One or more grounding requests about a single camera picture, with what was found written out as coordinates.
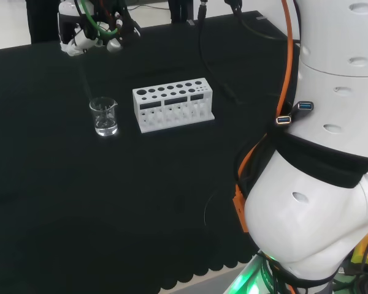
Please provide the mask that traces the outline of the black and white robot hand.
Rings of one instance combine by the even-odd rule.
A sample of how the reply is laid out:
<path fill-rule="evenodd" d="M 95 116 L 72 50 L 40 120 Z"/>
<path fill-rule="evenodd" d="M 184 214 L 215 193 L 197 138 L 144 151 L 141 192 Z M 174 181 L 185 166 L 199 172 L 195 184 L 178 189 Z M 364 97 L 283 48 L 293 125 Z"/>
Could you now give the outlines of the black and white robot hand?
<path fill-rule="evenodd" d="M 93 47 L 118 52 L 140 38 L 124 1 L 61 1 L 57 19 L 61 50 L 69 56 Z"/>

